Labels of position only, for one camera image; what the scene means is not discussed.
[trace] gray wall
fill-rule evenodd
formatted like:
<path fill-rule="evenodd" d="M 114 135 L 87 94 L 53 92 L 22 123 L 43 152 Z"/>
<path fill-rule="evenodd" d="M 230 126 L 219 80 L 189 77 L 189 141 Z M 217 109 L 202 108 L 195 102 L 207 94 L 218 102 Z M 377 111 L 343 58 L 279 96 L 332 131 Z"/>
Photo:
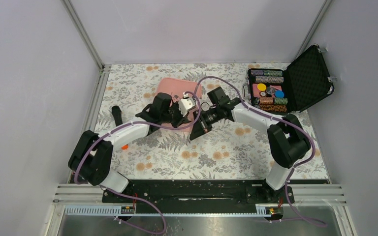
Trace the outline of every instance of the gray wall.
<path fill-rule="evenodd" d="M 378 235 L 378 1 L 334 1 L 312 43 L 328 47 L 328 68 L 340 77 L 309 109 L 326 165 L 359 235 Z"/>
<path fill-rule="evenodd" d="M 291 62 L 324 0 L 72 0 L 105 63 Z"/>
<path fill-rule="evenodd" d="M 97 67 L 59 0 L 0 0 L 0 236 L 36 236 Z"/>

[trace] floral tablecloth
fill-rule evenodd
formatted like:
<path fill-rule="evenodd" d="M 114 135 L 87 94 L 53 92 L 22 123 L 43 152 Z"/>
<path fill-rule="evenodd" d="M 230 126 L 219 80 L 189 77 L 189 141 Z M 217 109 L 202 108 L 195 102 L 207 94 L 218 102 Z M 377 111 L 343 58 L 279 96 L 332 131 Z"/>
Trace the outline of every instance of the floral tablecloth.
<path fill-rule="evenodd" d="M 95 131 L 103 134 L 115 127 L 110 114 L 118 105 L 127 122 L 140 112 L 155 95 L 164 77 L 198 81 L 204 76 L 218 76 L 240 90 L 248 68 L 285 69 L 287 63 L 220 64 L 118 64 L 112 65 Z M 218 80 L 202 83 L 206 92 L 221 86 L 230 98 L 236 92 Z M 296 114 L 306 131 L 315 138 L 306 111 Z M 133 179 L 263 179 L 274 164 L 265 133 L 228 120 L 213 125 L 213 131 L 193 141 L 189 133 L 158 130 L 138 139 L 127 150 L 114 147 L 112 167 Z M 315 158 L 296 169 L 293 178 L 328 178 L 319 148 Z"/>

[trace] black handle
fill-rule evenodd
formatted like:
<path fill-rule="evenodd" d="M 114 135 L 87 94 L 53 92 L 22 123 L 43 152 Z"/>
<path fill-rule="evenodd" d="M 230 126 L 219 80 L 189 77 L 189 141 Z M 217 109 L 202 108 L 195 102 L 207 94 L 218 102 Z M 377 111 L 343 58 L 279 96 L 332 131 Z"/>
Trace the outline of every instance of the black handle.
<path fill-rule="evenodd" d="M 111 114 L 114 117 L 115 126 L 123 124 L 122 111 L 119 106 L 113 106 L 111 108 Z"/>

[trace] pink cloth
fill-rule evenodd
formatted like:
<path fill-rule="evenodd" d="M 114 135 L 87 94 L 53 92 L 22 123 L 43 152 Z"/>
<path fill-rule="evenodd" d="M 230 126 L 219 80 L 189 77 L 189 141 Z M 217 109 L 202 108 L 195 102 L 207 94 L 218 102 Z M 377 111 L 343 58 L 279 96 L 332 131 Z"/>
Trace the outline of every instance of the pink cloth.
<path fill-rule="evenodd" d="M 163 78 L 160 83 L 158 84 L 156 95 L 159 92 L 164 92 L 170 94 L 173 98 L 173 102 L 176 102 L 177 99 L 174 97 L 178 95 L 179 98 L 183 97 L 183 93 L 186 91 L 195 91 L 197 82 L 187 81 L 187 80 L 180 80 L 175 78 L 166 77 Z M 202 95 L 202 85 L 199 86 L 198 91 L 196 92 L 196 96 L 201 99 Z M 193 112 L 191 112 L 188 116 L 189 120 L 193 120 Z M 164 126 L 172 127 L 171 124 L 163 124 Z M 184 132 L 191 132 L 192 128 L 187 128 L 182 130 Z"/>

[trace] white robotic arm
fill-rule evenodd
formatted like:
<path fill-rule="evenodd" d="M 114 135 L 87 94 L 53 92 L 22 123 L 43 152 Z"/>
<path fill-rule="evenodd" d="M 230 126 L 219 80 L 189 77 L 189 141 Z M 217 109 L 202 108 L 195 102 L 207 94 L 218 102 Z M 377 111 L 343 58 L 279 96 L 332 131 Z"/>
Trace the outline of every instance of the white robotic arm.
<path fill-rule="evenodd" d="M 199 116 L 200 119 L 194 124 L 189 139 L 193 140 L 210 132 L 212 130 L 212 124 L 224 118 L 247 124 L 260 132 L 267 132 L 275 164 L 272 166 L 266 178 L 266 184 L 269 187 L 269 191 L 281 189 L 285 184 L 285 180 L 293 164 L 305 155 L 310 149 L 310 144 L 301 133 L 295 132 L 294 129 L 286 127 L 285 124 L 277 122 L 273 118 L 283 118 L 300 126 L 297 118 L 294 115 L 282 117 L 264 111 L 261 112 L 268 114 L 271 118 L 260 116 L 251 111 L 255 108 L 250 105 L 245 107 L 239 98 L 230 100 L 221 87 L 209 92 L 208 96 L 214 104 L 214 107 L 201 112 Z M 141 113 L 137 114 L 137 117 L 128 122 L 130 125 L 104 138 L 103 145 L 98 146 L 96 154 L 91 157 L 92 161 L 89 161 L 86 166 L 84 165 L 85 170 L 81 170 L 79 175 L 92 185 L 102 185 L 117 192 L 122 192 L 128 185 L 128 179 L 109 168 L 112 145 L 122 147 L 138 138 L 150 135 L 158 129 L 158 127 L 149 124 L 135 124 L 138 121 L 148 121 L 156 124 L 168 122 L 172 123 L 175 127 L 182 123 L 187 123 L 187 114 L 196 107 L 195 101 L 192 98 L 186 97 L 181 99 L 178 103 L 174 103 L 173 105 L 175 106 L 170 107 L 171 97 L 169 97 L 170 96 L 167 94 L 157 95 L 153 104 L 150 104 Z M 77 163 L 80 161 L 81 157 L 83 157 L 85 150 L 89 149 L 90 144 L 92 144 L 96 138 L 97 134 L 92 131 L 86 131 L 82 135 L 69 161 L 69 167 L 72 170 L 76 170 Z"/>

